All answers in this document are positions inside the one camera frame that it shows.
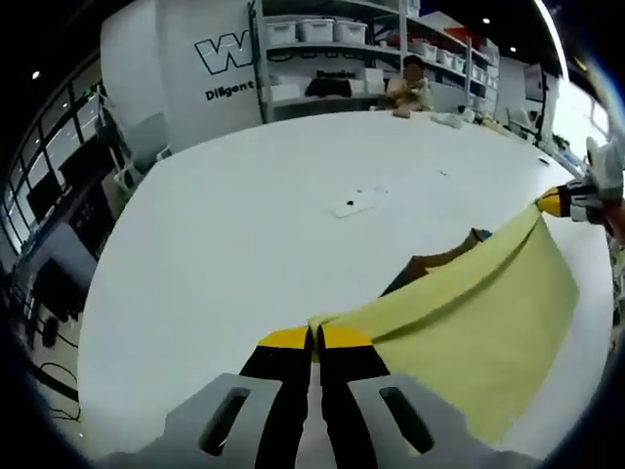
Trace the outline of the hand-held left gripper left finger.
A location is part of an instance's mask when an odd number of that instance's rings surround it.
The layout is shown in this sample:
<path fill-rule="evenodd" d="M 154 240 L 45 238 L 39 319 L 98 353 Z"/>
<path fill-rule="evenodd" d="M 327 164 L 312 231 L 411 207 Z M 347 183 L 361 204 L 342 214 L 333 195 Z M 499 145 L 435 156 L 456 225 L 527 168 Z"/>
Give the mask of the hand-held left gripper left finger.
<path fill-rule="evenodd" d="M 163 465 L 293 468 L 308 416 L 313 336 L 305 327 L 262 339 L 236 373 L 223 373 L 166 418 Z"/>

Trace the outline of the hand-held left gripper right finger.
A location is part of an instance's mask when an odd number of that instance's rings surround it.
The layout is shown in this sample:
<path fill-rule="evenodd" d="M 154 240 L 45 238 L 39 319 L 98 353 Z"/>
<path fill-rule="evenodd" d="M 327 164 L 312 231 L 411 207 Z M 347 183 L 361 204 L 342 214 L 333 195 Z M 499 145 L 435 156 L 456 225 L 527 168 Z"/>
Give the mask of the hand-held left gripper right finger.
<path fill-rule="evenodd" d="M 410 376 L 392 374 L 363 334 L 317 329 L 321 412 L 339 468 L 470 468 L 463 414 Z"/>

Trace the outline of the person's right hand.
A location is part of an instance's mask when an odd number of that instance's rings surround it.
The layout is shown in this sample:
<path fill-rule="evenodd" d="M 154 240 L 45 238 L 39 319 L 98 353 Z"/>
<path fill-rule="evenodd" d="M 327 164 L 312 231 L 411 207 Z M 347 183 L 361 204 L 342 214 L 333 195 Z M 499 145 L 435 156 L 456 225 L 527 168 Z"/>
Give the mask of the person's right hand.
<path fill-rule="evenodd" d="M 597 201 L 592 207 L 593 223 L 603 225 L 621 245 L 625 243 L 624 200 Z"/>

